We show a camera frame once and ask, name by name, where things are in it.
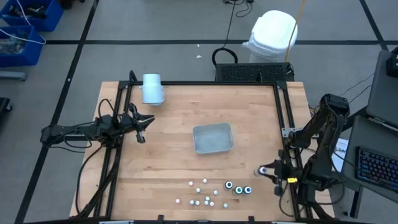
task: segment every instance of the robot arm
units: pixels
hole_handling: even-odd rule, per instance
[[[120,135],[137,131],[137,142],[145,143],[142,132],[155,120],[155,117],[139,114],[133,103],[129,104],[129,110],[132,116],[124,113],[120,120],[107,114],[96,118],[89,126],[48,126],[42,130],[40,142],[48,147],[63,141],[113,143]]]
[[[273,168],[275,176],[270,177],[273,183],[279,184],[282,180],[295,179],[298,187],[296,192],[299,204],[314,208],[320,218],[330,218],[317,204],[315,191],[323,191],[330,188],[336,179],[332,177],[333,162],[331,156],[335,149],[337,140],[343,130],[343,126],[349,115],[349,104],[346,98],[326,94],[320,100],[320,109],[315,113],[307,125],[300,131],[290,132],[285,138],[284,144],[287,149],[293,147],[308,148],[311,138],[318,133],[324,126],[324,137],[318,145],[316,153],[308,160],[303,169],[298,169],[292,164],[285,164],[282,160],[286,155],[282,151],[280,159],[271,164],[260,166],[258,173],[264,175],[264,168]],[[281,196],[281,190],[276,190],[275,194]]]

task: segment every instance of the black grate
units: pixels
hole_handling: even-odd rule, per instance
[[[289,63],[244,63],[217,65],[217,81],[258,81],[261,74],[262,81],[286,81]]]

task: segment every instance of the blue storage bin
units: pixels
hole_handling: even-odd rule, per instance
[[[57,26],[61,16],[63,14],[63,9],[59,5],[57,0],[19,0],[22,7],[29,6],[32,4],[42,4],[47,6],[47,10],[45,12],[46,19],[39,19],[28,17],[28,21],[32,26],[35,27],[37,31],[54,31]],[[24,26],[28,25],[23,17],[12,17],[8,16],[7,13],[10,10],[11,6],[19,7],[18,2],[16,0],[8,0],[6,5],[0,11],[1,19],[4,19],[10,26]]]
[[[20,34],[25,32],[29,35],[29,40],[43,42],[41,36],[35,31],[32,26],[17,26],[17,27],[0,27],[8,34]],[[6,34],[0,32],[0,39],[10,38]],[[0,54],[0,67],[35,65],[39,60],[43,45],[38,43],[26,42],[24,51],[19,54]]]

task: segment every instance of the white cup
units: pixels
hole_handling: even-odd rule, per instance
[[[159,74],[144,74],[143,85],[140,88],[143,103],[159,106],[164,102],[165,94]]]

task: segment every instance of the wooden tabletop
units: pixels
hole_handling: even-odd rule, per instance
[[[117,82],[104,82],[98,102],[114,101]],[[310,119],[303,83],[288,83],[290,102],[296,127]],[[161,106],[142,104],[141,90],[133,87],[131,101],[141,114],[155,115],[155,121],[144,133],[145,144],[136,141],[135,133],[125,135],[114,198],[112,219],[156,220],[241,220],[254,216],[261,220],[292,220],[279,210],[275,185],[253,170],[277,158],[282,149],[274,92],[271,86],[164,86],[166,101]],[[280,91],[282,107],[283,94]],[[103,106],[102,114],[111,113]],[[192,129],[203,124],[229,123],[234,149],[223,154],[200,156],[193,150]],[[86,150],[85,159],[98,144]],[[87,163],[80,184],[82,208],[98,188],[105,150]],[[303,163],[311,156],[302,154]],[[250,195],[233,195],[223,188],[230,180],[234,185],[251,186]],[[203,204],[206,196],[215,206]],[[104,213],[108,193],[104,194]],[[199,206],[189,204],[199,200]],[[328,191],[317,192],[319,202],[330,202]],[[282,200],[282,208],[294,214],[290,192]],[[324,206],[334,216],[331,206]],[[76,213],[72,206],[71,215]]]

